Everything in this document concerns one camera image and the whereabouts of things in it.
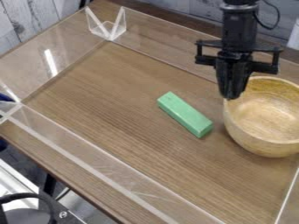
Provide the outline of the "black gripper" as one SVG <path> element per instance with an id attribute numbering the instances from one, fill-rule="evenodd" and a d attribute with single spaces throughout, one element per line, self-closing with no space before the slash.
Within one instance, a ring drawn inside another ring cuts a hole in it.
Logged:
<path id="1" fill-rule="evenodd" d="M 228 99 L 237 99 L 245 90 L 253 72 L 277 74 L 277 45 L 257 43 L 257 5 L 221 5 L 223 28 L 220 40 L 197 40 L 195 63 L 213 66 L 219 92 Z"/>

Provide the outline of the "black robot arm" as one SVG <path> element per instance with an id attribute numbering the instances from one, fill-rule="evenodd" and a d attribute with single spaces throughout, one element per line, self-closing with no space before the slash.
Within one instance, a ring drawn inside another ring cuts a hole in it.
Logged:
<path id="1" fill-rule="evenodd" d="M 272 26 L 259 19 L 259 0 L 223 0 L 221 39 L 196 41 L 195 63 L 215 68 L 219 92 L 227 100 L 240 97 L 253 72 L 277 74 L 279 71 L 283 48 L 257 43 L 257 26 L 273 30 L 280 21 L 280 11 L 267 0 L 263 1 L 276 11 Z"/>

